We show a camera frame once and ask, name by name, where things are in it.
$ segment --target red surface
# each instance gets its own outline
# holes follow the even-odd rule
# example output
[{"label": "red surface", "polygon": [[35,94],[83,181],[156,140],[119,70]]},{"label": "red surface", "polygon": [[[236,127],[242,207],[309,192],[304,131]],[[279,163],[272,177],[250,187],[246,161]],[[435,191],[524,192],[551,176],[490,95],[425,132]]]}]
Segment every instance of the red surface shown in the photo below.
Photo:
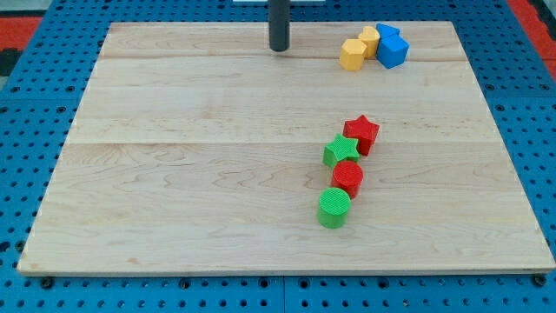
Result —
[{"label": "red surface", "polygon": [[353,199],[359,193],[363,181],[363,169],[353,161],[338,162],[332,170],[331,187],[340,188]]},{"label": "red surface", "polygon": [[364,115],[358,117],[353,121],[346,121],[344,123],[344,137],[357,138],[357,151],[363,156],[368,156],[374,140],[379,133],[380,126],[368,121]]},{"label": "red surface", "polygon": [[550,38],[548,28],[539,19],[537,10],[527,0],[507,0],[513,14],[556,79],[556,41]]},{"label": "red surface", "polygon": [[0,50],[24,50],[42,17],[0,17]]}]

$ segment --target red cylinder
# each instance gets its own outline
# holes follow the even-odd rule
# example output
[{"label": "red cylinder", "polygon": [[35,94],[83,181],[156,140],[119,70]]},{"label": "red cylinder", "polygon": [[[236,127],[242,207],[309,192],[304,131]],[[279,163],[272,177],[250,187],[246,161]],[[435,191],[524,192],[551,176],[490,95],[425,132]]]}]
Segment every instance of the red cylinder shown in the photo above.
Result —
[{"label": "red cylinder", "polygon": [[363,181],[363,169],[353,161],[338,162],[332,170],[331,187],[337,187],[347,192],[353,199],[359,193]]}]

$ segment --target blue block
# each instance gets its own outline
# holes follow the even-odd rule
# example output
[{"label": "blue block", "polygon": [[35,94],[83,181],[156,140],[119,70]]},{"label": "blue block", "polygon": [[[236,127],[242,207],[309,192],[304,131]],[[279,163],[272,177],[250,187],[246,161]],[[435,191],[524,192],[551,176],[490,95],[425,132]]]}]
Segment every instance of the blue block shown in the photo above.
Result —
[{"label": "blue block", "polygon": [[395,35],[381,38],[379,48],[376,51],[376,59],[379,60],[384,67],[391,69],[398,66],[406,60],[409,43],[402,37]]},{"label": "blue block", "polygon": [[381,39],[400,34],[400,29],[388,26],[383,23],[377,23],[376,30],[378,30],[379,34],[381,34]]}]

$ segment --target green cylinder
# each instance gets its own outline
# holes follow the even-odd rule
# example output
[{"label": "green cylinder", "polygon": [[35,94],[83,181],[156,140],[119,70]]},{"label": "green cylinder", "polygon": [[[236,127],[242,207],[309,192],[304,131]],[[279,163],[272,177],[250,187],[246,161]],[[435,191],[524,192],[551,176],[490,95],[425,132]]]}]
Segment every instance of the green cylinder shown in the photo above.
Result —
[{"label": "green cylinder", "polygon": [[319,198],[317,218],[322,226],[329,229],[340,228],[348,216],[351,200],[346,191],[340,188],[328,188]]}]

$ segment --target red star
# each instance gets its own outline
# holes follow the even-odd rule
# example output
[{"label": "red star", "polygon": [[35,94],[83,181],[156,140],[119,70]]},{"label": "red star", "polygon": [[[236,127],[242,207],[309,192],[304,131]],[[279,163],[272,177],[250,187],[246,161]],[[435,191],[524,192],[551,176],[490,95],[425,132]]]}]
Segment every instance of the red star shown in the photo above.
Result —
[{"label": "red star", "polygon": [[364,115],[358,117],[356,120],[346,121],[344,123],[343,135],[347,138],[357,138],[357,150],[363,156],[368,156],[368,152],[374,144],[376,136],[379,134],[381,126],[371,123]]}]

